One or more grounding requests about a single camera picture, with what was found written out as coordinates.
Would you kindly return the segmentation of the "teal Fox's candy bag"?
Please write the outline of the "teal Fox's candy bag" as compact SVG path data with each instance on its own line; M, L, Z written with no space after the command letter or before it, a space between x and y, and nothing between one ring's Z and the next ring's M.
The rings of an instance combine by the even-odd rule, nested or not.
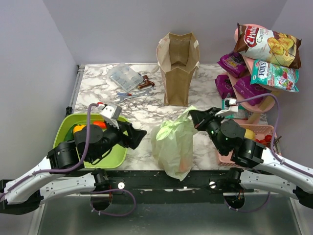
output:
M298 79L299 71L296 69L255 60L250 83L297 93L299 92L296 86Z

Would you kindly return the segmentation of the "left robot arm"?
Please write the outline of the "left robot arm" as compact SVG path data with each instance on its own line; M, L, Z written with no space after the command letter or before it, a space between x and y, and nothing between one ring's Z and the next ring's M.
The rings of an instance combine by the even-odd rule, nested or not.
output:
M102 130L94 124L76 126L73 139L59 143L33 169L15 180L0 182L0 212L22 215L35 211L46 201L73 193L104 193L112 187L105 170L95 169L77 178L57 181L83 169L84 163L96 164L119 145L136 149L147 132L129 122Z

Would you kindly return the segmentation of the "light green plastic grocery bag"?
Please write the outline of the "light green plastic grocery bag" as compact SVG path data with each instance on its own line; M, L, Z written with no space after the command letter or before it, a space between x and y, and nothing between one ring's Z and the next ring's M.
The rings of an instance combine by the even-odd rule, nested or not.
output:
M188 107L175 120L167 120L151 131L152 156L160 169L183 181L193 165L193 136L197 133L189 112L196 110Z

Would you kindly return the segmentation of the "brown cassava chips bag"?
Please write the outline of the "brown cassava chips bag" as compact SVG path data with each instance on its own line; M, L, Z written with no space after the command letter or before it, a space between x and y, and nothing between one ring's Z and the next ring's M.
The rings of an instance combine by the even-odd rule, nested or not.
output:
M285 33L253 25L237 24L234 52L291 69L301 68L301 40Z

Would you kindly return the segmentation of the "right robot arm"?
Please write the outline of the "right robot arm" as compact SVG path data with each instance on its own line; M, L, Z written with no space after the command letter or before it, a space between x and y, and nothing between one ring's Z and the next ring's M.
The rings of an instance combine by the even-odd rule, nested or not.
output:
M233 120L218 115L220 108L192 110L189 115L198 131L208 133L218 153L231 156L239 168L231 168L224 186L238 189L261 189L297 199L313 207L313 170L277 155L273 149L245 138L246 130Z

